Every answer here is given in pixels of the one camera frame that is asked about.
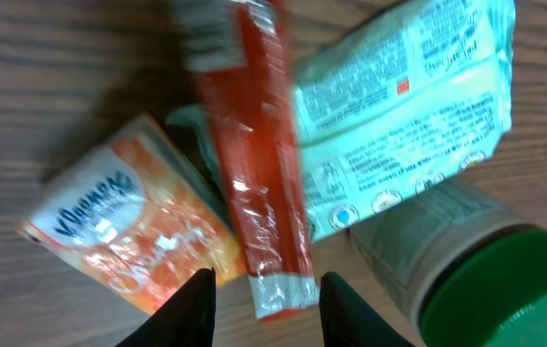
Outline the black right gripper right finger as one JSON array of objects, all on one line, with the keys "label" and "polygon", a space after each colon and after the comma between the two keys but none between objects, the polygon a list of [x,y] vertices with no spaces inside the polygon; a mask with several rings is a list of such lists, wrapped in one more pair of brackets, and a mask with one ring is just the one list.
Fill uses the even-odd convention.
[{"label": "black right gripper right finger", "polygon": [[335,272],[321,277],[319,309],[325,347],[413,347]]}]

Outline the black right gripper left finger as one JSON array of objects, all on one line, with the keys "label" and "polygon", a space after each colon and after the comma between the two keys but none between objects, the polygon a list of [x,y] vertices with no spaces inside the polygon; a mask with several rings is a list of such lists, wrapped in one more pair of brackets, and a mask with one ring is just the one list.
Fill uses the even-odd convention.
[{"label": "black right gripper left finger", "polygon": [[200,269],[117,347],[212,347],[216,273]]}]

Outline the orange Kleenex tissue pack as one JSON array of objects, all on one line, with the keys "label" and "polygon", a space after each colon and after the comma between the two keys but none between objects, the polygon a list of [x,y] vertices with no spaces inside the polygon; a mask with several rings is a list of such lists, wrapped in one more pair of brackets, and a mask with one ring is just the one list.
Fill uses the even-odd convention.
[{"label": "orange Kleenex tissue pack", "polygon": [[15,229],[147,314],[195,272],[246,271],[224,208],[142,115],[48,182]]}]

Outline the green lidded jar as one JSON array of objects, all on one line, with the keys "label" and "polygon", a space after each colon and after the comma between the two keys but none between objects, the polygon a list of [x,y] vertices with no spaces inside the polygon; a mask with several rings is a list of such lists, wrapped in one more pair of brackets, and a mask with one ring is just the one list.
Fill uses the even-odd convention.
[{"label": "green lidded jar", "polygon": [[547,229],[459,179],[351,227],[428,346],[547,346]]}]

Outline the teal wet wipes pack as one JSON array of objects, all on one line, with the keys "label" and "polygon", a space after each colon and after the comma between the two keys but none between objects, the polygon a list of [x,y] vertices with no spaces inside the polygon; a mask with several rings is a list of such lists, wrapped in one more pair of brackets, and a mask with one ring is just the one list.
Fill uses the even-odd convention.
[{"label": "teal wet wipes pack", "polygon": [[[494,152],[511,127],[515,17],[511,1],[407,1],[298,69],[288,65],[312,240]],[[169,123],[193,129],[223,190],[201,100]]]}]

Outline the red stick sachet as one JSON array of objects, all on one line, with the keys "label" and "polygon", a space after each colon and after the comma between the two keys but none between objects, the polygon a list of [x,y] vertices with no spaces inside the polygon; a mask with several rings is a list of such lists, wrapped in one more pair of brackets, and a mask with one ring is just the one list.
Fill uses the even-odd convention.
[{"label": "red stick sachet", "polygon": [[255,316],[273,321],[319,301],[290,104],[279,1],[171,2],[220,165]]}]

